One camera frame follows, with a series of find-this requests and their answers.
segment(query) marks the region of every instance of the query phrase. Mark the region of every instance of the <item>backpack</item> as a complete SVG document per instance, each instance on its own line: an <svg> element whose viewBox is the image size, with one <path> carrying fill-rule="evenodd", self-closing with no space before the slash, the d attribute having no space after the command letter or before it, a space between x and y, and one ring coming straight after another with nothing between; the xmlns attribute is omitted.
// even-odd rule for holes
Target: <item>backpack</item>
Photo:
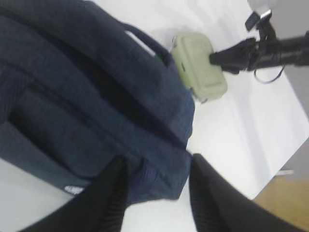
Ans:
<svg viewBox="0 0 309 232"><path fill-rule="evenodd" d="M168 51L94 3L0 1L1 159L77 195L123 157L127 204L177 199L194 109Z"/></svg>

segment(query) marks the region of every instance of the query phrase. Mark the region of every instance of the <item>fabric texture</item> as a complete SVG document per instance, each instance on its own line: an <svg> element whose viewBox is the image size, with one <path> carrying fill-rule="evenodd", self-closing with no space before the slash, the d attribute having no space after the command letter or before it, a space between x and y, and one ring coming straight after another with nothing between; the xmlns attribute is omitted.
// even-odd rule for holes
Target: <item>fabric texture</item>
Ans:
<svg viewBox="0 0 309 232"><path fill-rule="evenodd" d="M104 82L99 86L76 66L72 53L3 11L69 44L82 54L79 62L94 62L104 70L96 79L115 79L176 142L133 123L104 96ZM125 30L133 30L163 62ZM1 158L65 189L87 187L114 157L124 156L130 203L179 197L192 159L183 147L194 102L164 48L81 0L2 0L0 31L0 83L11 81L0 89L0 135L7 141L0 143ZM6 94L12 87L13 98Z"/></svg>
<svg viewBox="0 0 309 232"><path fill-rule="evenodd" d="M83 193L21 232L120 232L127 193L127 163L117 157Z"/></svg>
<svg viewBox="0 0 309 232"><path fill-rule="evenodd" d="M244 197L200 154L192 162L190 200L198 232L304 232Z"/></svg>

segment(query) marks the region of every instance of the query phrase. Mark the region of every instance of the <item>white table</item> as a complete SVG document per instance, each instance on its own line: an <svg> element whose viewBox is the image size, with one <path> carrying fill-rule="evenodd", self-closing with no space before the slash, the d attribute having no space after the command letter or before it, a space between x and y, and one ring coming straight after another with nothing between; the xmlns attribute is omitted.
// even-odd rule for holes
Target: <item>white table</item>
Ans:
<svg viewBox="0 0 309 232"><path fill-rule="evenodd" d="M245 30L244 23L251 14L246 0L95 2L118 19L147 32L166 48L171 48L173 36L183 31L207 34L215 50L257 35ZM258 72L263 79L277 74L278 69ZM236 189L253 199L308 138L309 123L285 75L268 86L256 82L252 73L225 76L229 90L223 98L197 104L188 149L201 153ZM0 231L21 229L69 199L0 161ZM130 207L123 231L194 232L188 186L177 202Z"/></svg>

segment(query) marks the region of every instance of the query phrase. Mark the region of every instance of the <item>green plastic case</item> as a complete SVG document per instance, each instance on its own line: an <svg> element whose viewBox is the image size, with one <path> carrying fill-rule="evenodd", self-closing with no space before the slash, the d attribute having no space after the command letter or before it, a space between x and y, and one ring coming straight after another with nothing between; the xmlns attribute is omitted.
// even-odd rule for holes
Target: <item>green plastic case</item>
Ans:
<svg viewBox="0 0 309 232"><path fill-rule="evenodd" d="M200 102L222 97L227 83L220 66L210 64L210 40L201 33L182 33L174 38L172 56L184 85Z"/></svg>

